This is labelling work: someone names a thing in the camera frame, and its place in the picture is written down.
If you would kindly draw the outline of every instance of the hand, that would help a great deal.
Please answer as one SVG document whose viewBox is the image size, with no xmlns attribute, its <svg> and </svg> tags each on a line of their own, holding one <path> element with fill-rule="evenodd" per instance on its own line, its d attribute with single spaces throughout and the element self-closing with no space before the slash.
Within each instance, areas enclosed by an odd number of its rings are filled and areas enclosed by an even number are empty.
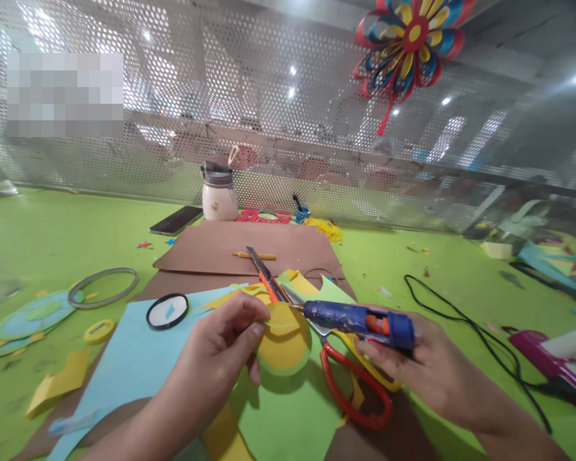
<svg viewBox="0 0 576 461">
<path fill-rule="evenodd" d="M 244 366 L 252 383 L 260 385 L 254 349 L 264 325 L 257 320 L 270 318 L 262 301 L 239 292 L 192 329 L 161 392 L 192 396 L 188 414 L 200 423 L 198 432 L 218 415 Z"/>
<path fill-rule="evenodd" d="M 474 433 L 504 435 L 524 412 L 448 338 L 441 326 L 414 312 L 419 333 L 413 360 L 378 343 L 356 348 L 388 375 L 405 384 L 442 418 Z"/>
</svg>

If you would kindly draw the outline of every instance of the pinwheel decoration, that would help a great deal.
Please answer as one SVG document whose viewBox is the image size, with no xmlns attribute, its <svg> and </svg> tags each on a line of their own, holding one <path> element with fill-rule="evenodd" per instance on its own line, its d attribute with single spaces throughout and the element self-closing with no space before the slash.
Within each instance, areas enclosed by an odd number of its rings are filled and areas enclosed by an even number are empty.
<svg viewBox="0 0 576 461">
<path fill-rule="evenodd" d="M 387 94 L 388 111 L 378 129 L 384 134 L 394 104 L 408 100 L 414 86 L 433 86 L 442 76 L 442 58 L 453 59 L 465 35 L 454 29 L 469 17 L 476 0 L 376 0 L 377 9 L 358 25 L 356 42 L 369 51 L 354 77 L 364 80 L 366 98 Z M 373 20 L 367 32 L 365 23 Z"/>
</svg>

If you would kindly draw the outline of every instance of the power cord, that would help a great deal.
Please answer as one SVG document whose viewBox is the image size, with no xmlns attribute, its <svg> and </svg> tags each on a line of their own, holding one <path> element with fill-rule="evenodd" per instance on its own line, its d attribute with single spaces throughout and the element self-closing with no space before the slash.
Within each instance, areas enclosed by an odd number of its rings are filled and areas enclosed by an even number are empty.
<svg viewBox="0 0 576 461">
<path fill-rule="evenodd" d="M 549 434 L 552 435 L 552 427 L 550 426 L 550 422 L 548 421 L 548 418 L 546 417 L 546 415 L 544 414 L 544 411 L 542 410 L 542 407 L 540 406 L 540 404 L 536 401 L 536 399 L 534 398 L 534 396 L 531 394 L 531 391 L 529 390 L 529 388 L 532 389 L 537 389 L 543 392 L 547 392 L 547 393 L 551 393 L 551 394 L 556 394 L 554 391 L 550 390 L 546 384 L 532 384 L 529 382 L 526 382 L 523 380 L 522 375 L 521 375 L 521 369 L 520 369 L 520 362 L 518 360 L 518 357 L 516 356 L 516 354 L 514 353 L 514 351 L 512 349 L 510 349 L 506 344 L 504 344 L 502 341 L 500 341 L 499 339 L 497 339 L 495 336 L 493 336 L 491 333 L 489 333 L 487 330 L 485 330 L 483 327 L 481 327 L 480 325 L 478 325 L 475 321 L 471 320 L 468 316 L 466 316 L 465 314 L 463 314 L 458 307 L 456 307 L 454 304 L 452 304 L 450 301 L 448 301 L 446 298 L 444 298 L 442 295 L 440 295 L 439 293 L 437 293 L 434 289 L 432 289 L 431 287 L 429 287 L 427 284 L 425 284 L 424 282 L 420 281 L 419 279 L 417 279 L 416 277 L 413 277 L 411 275 L 405 275 L 403 277 L 405 279 L 405 282 L 407 283 L 408 287 L 410 288 L 410 293 L 412 294 L 412 298 L 414 299 L 414 301 L 416 302 L 416 304 L 418 304 L 419 306 L 421 306 L 423 309 L 432 312 L 434 314 L 437 314 L 441 317 L 444 317 L 448 320 L 454 320 L 454 321 L 460 321 L 460 322 L 464 322 L 466 324 L 468 324 L 470 327 L 472 327 L 476 333 L 478 333 L 478 336 L 480 337 L 480 339 L 482 340 L 482 342 L 484 343 L 484 345 L 486 346 L 486 348 L 488 349 L 488 351 L 491 353 L 491 355 L 493 355 L 493 358 L 497 361 L 497 363 L 499 363 L 501 365 L 501 368 L 503 368 L 507 374 L 509 374 L 510 376 L 512 376 L 512 378 L 514 378 L 516 380 L 516 382 L 519 384 L 519 386 L 523 389 L 523 391 L 525 391 L 525 394 L 527 395 L 527 397 L 529 398 L 529 400 L 531 400 L 531 403 L 533 404 L 534 408 L 536 409 L 536 411 L 538 412 L 538 415 L 540 416 L 540 420 L 542 421 L 542 425 L 544 426 L 544 429 L 546 429 L 546 432 L 548 432 Z M 434 308 L 427 306 L 426 304 L 422 303 L 414 294 L 414 290 L 412 288 L 412 284 L 410 283 L 410 279 L 418 282 L 424 289 L 426 289 L 427 291 L 429 291 L 432 295 L 435 295 L 437 298 L 441 299 L 441 301 L 445 302 L 447 305 L 449 305 L 450 307 L 452 307 L 452 309 L 459 314 L 459 317 L 455 317 L 455 316 L 451 316 L 448 314 L 444 314 L 440 311 L 435 310 Z M 497 352 L 495 352 L 495 350 L 493 349 L 493 347 L 491 346 L 491 344 L 489 343 L 489 340 L 487 339 L 490 338 L 493 341 L 495 341 L 499 346 L 503 347 L 503 349 L 505 349 L 510 356 L 513 359 L 514 362 L 514 371 L 511 370 L 504 362 L 503 360 L 501 360 L 501 358 L 497 355 Z"/>
</svg>

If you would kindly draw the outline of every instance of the green table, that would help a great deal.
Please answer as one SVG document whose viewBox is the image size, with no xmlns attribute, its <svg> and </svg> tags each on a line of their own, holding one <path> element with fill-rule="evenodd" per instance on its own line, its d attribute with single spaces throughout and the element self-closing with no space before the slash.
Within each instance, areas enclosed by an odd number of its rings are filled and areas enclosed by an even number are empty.
<svg viewBox="0 0 576 461">
<path fill-rule="evenodd" d="M 0 304 L 0 319 L 35 298 L 35 293 L 68 289 L 92 273 L 113 267 L 138 271 L 138 289 L 156 272 L 152 263 L 168 250 L 168 238 L 147 229 L 179 206 L 119 198 L 76 195 L 65 192 L 23 189 L 15 197 L 0 198 L 0 277 L 24 281 L 23 292 Z M 344 240 L 333 247 L 343 264 L 358 299 L 363 303 L 399 306 L 420 311 L 439 321 L 455 343 L 490 378 L 502 386 L 523 408 L 536 416 L 520 388 L 486 351 L 466 325 L 445 321 L 415 305 L 403 281 L 412 274 L 443 293 L 473 320 L 539 330 L 557 336 L 576 329 L 576 302 L 529 277 L 516 273 L 525 289 L 505 281 L 499 271 L 511 268 L 484 255 L 458 236 L 387 229 L 342 228 Z M 136 248 L 144 241 L 149 248 Z M 408 250 L 429 249 L 429 255 Z M 424 278 L 424 270 L 430 276 Z M 115 275 L 86 290 L 100 298 L 121 291 L 129 276 Z M 389 290 L 388 300 L 378 286 Z M 425 302 L 443 309 L 432 296 L 418 291 Z M 103 319 L 119 320 L 127 299 L 101 309 L 76 311 L 45 339 L 19 357 L 0 358 L 0 460 L 16 454 L 46 414 L 28 421 L 24 414 L 41 379 L 64 367 L 68 352 L 88 346 L 84 331 Z M 505 338 L 500 330 L 496 333 Z M 541 382 L 543 377 L 522 360 L 524 378 Z M 537 395 L 555 430 L 554 437 L 576 460 L 576 408 L 553 398 Z M 470 433 L 442 421 L 413 396 L 415 410 L 438 452 L 449 459 L 483 458 Z"/>
</svg>

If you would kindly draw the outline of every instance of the pen holder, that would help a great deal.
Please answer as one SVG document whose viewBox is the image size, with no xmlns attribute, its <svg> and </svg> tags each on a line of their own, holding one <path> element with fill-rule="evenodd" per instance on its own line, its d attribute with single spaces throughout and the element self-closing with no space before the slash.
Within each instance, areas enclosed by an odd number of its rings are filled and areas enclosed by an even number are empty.
<svg viewBox="0 0 576 461">
<path fill-rule="evenodd" d="M 312 217 L 312 211 L 309 208 L 303 207 L 302 211 L 296 210 L 296 223 L 302 224 L 304 220 Z"/>
</svg>

